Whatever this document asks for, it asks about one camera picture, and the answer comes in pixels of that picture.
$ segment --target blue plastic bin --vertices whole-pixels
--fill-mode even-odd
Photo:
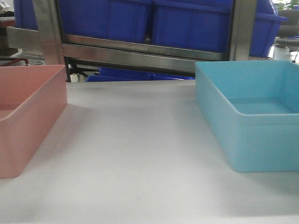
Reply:
[[[86,81],[103,82],[103,81],[187,80],[187,79],[194,79],[194,77],[100,67],[99,75],[89,76]]]
[[[16,25],[37,29],[32,0],[14,0]],[[66,34],[144,42],[152,0],[59,0]]]
[[[152,73],[144,71],[133,71],[133,70],[123,70],[123,69],[112,69],[101,67],[99,68],[100,76],[114,77],[114,78],[124,78],[128,80],[152,80]]]
[[[233,0],[166,0],[178,3],[186,3],[193,5],[232,8]],[[278,15],[275,4],[272,0],[257,0],[256,12],[263,14],[276,14]]]
[[[231,8],[156,0],[153,44],[226,52]],[[256,14],[250,55],[267,57],[283,17]]]
[[[115,82],[115,81],[133,81],[131,79],[106,77],[106,76],[88,76],[86,82]]]
[[[197,102],[232,168],[299,171],[299,66],[198,62]]]
[[[32,0],[14,0],[15,26],[37,30]]]

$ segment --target white table surface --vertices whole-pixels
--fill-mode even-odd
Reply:
[[[195,82],[70,83],[0,224],[298,224],[299,172],[233,171]]]

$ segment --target metal shelf rack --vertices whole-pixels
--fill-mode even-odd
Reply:
[[[33,0],[39,30],[9,27],[9,46],[46,64],[87,64],[194,76],[196,61],[256,60],[249,50],[257,0],[234,0],[227,53],[63,34],[57,0]]]

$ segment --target plastic tray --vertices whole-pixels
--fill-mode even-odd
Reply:
[[[0,178],[18,176],[67,104],[63,65],[0,67]]]
[[[299,171],[299,66],[198,62],[197,101],[232,168]]]

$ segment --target floor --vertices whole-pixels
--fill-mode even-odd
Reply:
[[[292,61],[295,58],[296,55],[296,50],[290,52],[288,48],[278,48],[278,47],[272,47],[271,51],[269,53],[269,57],[274,58],[276,60],[283,60],[283,61]],[[5,61],[0,61],[0,65],[6,63]],[[44,61],[41,60],[33,60],[29,59],[29,65],[41,65],[44,64]],[[14,64],[13,66],[20,66],[20,65],[25,65],[24,62],[18,62]],[[87,68],[92,68],[92,69],[97,69],[96,67],[91,67],[91,66],[86,66]],[[88,75],[94,75],[94,72],[86,72]],[[85,82],[86,77],[77,75],[77,74],[72,74],[71,75],[71,81],[72,82]]]

